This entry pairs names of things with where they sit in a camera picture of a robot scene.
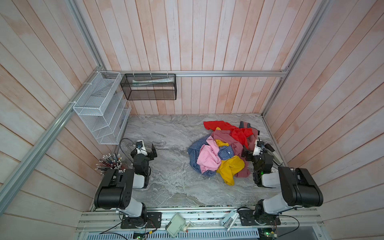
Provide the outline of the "blue checkered cloth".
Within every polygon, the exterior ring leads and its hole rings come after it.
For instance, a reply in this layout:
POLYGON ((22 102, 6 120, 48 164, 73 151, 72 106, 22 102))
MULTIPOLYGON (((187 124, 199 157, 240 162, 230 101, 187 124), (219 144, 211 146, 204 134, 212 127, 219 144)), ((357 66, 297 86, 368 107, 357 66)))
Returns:
MULTIPOLYGON (((207 135, 197 141, 195 141, 189 148, 188 148, 188 154, 190 157, 190 166, 197 171, 198 173, 202 174, 200 170, 200 166, 197 164, 197 159, 200 153, 200 149, 203 145, 206 145, 207 138, 211 135, 207 135)), ((216 171, 207 171, 204 174, 202 174, 205 177, 213 177, 216 175, 216 171)))

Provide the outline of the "light pink cloth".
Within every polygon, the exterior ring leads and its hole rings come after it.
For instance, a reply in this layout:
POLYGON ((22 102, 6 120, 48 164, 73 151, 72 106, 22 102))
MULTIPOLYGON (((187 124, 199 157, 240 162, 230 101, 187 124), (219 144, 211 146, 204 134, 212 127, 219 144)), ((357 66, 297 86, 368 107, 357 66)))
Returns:
POLYGON ((207 171, 218 170, 222 163, 222 160, 218 156, 220 148, 218 147, 214 138, 209 136, 206 140, 206 143, 206 145, 201 147, 197 159, 197 164, 200 166, 202 174, 207 171))

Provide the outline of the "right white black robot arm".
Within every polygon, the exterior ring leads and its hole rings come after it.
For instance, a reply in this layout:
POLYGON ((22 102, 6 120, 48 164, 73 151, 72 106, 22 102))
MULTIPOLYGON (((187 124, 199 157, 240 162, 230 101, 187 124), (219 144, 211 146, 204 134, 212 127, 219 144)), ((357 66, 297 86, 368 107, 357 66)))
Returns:
POLYGON ((283 166, 283 160, 270 144, 258 141, 242 156, 254 166, 254 182, 259 187, 280 189, 274 197, 259 200, 253 210, 243 207, 238 214, 243 226, 279 225, 279 215, 296 208, 320 207, 323 194, 312 175, 304 168, 283 166))

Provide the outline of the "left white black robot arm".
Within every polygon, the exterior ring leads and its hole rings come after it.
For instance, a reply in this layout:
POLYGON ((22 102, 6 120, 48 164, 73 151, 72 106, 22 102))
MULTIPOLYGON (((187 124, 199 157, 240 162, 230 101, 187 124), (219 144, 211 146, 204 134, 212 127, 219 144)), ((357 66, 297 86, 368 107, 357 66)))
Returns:
POLYGON ((147 220, 147 209, 144 203, 132 197, 133 189, 147 188, 152 173, 150 161, 157 157, 155 146, 147 151, 143 141, 136 142, 131 152, 133 167, 126 170, 109 169, 104 173, 102 181, 94 197, 94 206, 104 210, 116 209, 127 218, 147 220))

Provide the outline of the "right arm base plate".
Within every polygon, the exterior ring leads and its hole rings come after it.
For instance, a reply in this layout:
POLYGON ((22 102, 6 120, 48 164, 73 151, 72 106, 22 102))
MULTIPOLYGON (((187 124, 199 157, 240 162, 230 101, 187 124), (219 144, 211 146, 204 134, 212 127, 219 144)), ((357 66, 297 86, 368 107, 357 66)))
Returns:
POLYGON ((269 215, 264 212, 250 209, 240 209, 238 210, 238 214, 242 226, 281 225, 281 220, 277 215, 269 215))

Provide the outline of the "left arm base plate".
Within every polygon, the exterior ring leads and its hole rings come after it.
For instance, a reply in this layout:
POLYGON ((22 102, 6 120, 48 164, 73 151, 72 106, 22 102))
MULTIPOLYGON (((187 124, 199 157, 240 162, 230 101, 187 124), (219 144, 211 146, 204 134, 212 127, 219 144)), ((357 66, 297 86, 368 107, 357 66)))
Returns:
POLYGON ((161 227, 161 222, 161 212, 149 212, 146 214, 142 214, 140 217, 137 218, 123 217, 121 229, 158 229, 161 227))

